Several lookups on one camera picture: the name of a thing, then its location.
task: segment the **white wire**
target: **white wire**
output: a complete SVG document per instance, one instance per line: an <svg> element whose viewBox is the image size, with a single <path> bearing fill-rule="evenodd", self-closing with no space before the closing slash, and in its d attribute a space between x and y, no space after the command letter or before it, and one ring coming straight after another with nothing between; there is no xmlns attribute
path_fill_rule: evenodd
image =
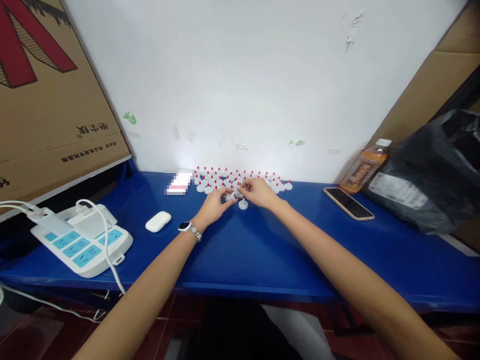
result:
<svg viewBox="0 0 480 360"><path fill-rule="evenodd" d="M42 212L42 209L40 209L38 206L33 205L32 203L29 203L26 201L19 201L19 200L0 201L0 205L1 204L23 204L27 206L29 209L35 210L36 213Z"/></svg>
<svg viewBox="0 0 480 360"><path fill-rule="evenodd" d="M107 300L107 298L109 297L109 294L110 294L110 290L107 290L107 291L106 291L106 294L105 294L105 297L103 298L103 300ZM95 315L93 315L93 320L98 320L98 319L100 319L103 315L105 315L105 314L107 313L106 311L104 311L104 312L101 313L101 315L100 315L99 317L97 317L97 315L99 314L99 311L100 311L100 309L98 309L98 310L96 311Z"/></svg>
<svg viewBox="0 0 480 360"><path fill-rule="evenodd" d="M66 310L64 308L61 308L60 306L58 305L55 305L51 302L48 302L48 301L45 301L45 300L40 300L39 298L36 298L35 296L32 296L30 294L27 294L26 292L22 292L22 291L19 291L19 290L16 290L10 286L6 286L6 285L0 285L0 305L2 304L2 301L4 300L5 298L5 294L4 294L4 291L2 289L2 287L4 287L6 290L8 290L9 292L12 292L12 293L15 293L15 294L18 294L18 295L22 295L30 300L33 300L33 301L36 301L36 302L39 302L39 303L42 303L42 304L45 304L45 305L49 305L51 306L52 308L54 309L57 309L57 310L60 310L62 312L65 312L65 313L70 313L70 314L73 314L75 315L77 318L80 318L80 319L85 319L85 320L88 320L88 321L91 321L92 323L95 323L95 324L99 324L100 321L95 321L94 319L90 318L90 317L86 317L86 316L82 316L80 315L79 313L75 312L75 311L71 311L71 310Z"/></svg>
<svg viewBox="0 0 480 360"><path fill-rule="evenodd" d="M28 214L29 212L33 214L33 211L30 211L28 209L25 209L17 205L0 205L0 208L14 208L14 209L20 210L22 213L25 213L25 214Z"/></svg>
<svg viewBox="0 0 480 360"><path fill-rule="evenodd" d="M124 286L122 285L122 282L120 281L119 275L117 274L117 270L115 269L114 265L110 261L109 257L109 252L108 252L108 245L109 245L109 225L107 223L107 219L105 218L105 215L100 211L97 205L95 205L93 202L87 199L80 199L78 200L75 205L79 205L80 203L87 203L90 204L101 216L101 219L103 220L103 224L105 225L105 259L106 262L108 263L108 266L111 269L111 272L113 273L113 277L115 278L116 284L118 285L118 288L120 289L121 293L125 295L125 289Z"/></svg>

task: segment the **white wall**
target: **white wall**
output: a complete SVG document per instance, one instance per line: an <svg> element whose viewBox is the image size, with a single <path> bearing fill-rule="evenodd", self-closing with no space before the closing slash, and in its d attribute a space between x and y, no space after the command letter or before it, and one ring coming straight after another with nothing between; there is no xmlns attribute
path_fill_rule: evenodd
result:
<svg viewBox="0 0 480 360"><path fill-rule="evenodd" d="M466 1L64 2L140 170L333 182Z"/></svg>

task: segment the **forearm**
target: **forearm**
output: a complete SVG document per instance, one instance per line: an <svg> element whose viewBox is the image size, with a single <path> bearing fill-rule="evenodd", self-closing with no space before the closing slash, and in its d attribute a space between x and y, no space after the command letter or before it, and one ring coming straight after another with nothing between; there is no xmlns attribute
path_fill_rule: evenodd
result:
<svg viewBox="0 0 480 360"><path fill-rule="evenodd" d="M205 226L191 221L200 232ZM163 308L197 239L181 232L145 269L74 359L132 359Z"/></svg>
<svg viewBox="0 0 480 360"><path fill-rule="evenodd" d="M410 305L368 266L296 212L286 201L271 208L338 292L401 359L457 359Z"/></svg>

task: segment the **phone screen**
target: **phone screen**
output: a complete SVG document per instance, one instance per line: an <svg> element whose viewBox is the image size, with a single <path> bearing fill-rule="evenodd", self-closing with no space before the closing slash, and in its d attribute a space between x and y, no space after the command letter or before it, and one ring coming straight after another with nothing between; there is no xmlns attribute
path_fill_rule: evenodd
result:
<svg viewBox="0 0 480 360"><path fill-rule="evenodd" d="M373 216L370 211L361 206L351 196L346 194L342 189L332 187L326 188L325 191L332 195L340 204L345 207L345 209L351 212L353 216L357 218L368 218Z"/></svg>

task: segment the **watch face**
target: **watch face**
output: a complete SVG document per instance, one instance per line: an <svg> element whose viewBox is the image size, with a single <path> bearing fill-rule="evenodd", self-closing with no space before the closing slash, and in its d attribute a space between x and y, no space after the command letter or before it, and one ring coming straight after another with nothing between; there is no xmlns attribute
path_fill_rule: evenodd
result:
<svg viewBox="0 0 480 360"><path fill-rule="evenodd" d="M178 225L178 229L179 230L185 230L186 228L188 228L190 225L190 223L187 221L187 222L182 222L180 225Z"/></svg>

